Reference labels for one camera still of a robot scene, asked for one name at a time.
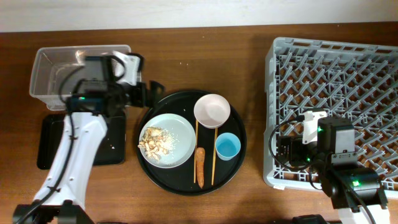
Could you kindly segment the pink bowl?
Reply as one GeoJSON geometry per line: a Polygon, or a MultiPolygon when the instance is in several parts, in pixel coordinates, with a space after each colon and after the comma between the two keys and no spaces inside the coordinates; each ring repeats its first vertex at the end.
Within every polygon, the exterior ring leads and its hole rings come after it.
{"type": "Polygon", "coordinates": [[[231,106],[223,96],[207,94],[197,100],[193,113],[202,126],[216,129],[228,120],[231,114],[231,106]]]}

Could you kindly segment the grey round plate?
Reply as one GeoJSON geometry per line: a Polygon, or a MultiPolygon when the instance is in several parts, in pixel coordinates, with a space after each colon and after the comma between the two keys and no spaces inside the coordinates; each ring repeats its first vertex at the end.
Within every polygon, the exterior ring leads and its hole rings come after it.
{"type": "Polygon", "coordinates": [[[147,162],[158,168],[171,169],[182,165],[191,157],[195,149],[195,131],[188,120],[172,113],[157,115],[145,123],[141,129],[138,143],[144,134],[144,130],[150,126],[166,129],[172,133],[175,138],[175,149],[160,162],[146,158],[144,150],[139,149],[147,162]]]}

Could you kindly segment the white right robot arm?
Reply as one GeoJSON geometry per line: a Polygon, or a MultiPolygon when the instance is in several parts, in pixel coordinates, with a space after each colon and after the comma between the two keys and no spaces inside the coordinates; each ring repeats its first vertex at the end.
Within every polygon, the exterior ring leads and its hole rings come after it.
{"type": "Polygon", "coordinates": [[[291,171],[316,172],[320,190],[337,210],[341,223],[390,223],[386,193],[377,173],[358,164],[354,126],[345,118],[294,119],[305,128],[302,136],[281,137],[287,158],[280,165],[291,171]]]}

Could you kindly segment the light blue cup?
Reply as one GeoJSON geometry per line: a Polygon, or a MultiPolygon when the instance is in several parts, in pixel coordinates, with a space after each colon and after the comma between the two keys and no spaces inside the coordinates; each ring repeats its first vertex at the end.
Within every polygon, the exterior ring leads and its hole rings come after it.
{"type": "Polygon", "coordinates": [[[238,155],[241,141],[233,133],[223,133],[216,138],[216,153],[223,161],[229,161],[238,155]]]}

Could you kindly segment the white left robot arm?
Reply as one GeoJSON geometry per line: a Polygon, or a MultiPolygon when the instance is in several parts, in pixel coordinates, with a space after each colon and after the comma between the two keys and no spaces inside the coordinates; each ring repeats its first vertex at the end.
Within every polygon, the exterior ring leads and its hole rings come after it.
{"type": "Polygon", "coordinates": [[[97,150],[108,132],[108,120],[125,106],[153,107],[165,88],[158,82],[82,79],[66,98],[67,115],[49,174],[31,204],[14,210],[13,223],[92,223],[85,194],[97,150]]]}

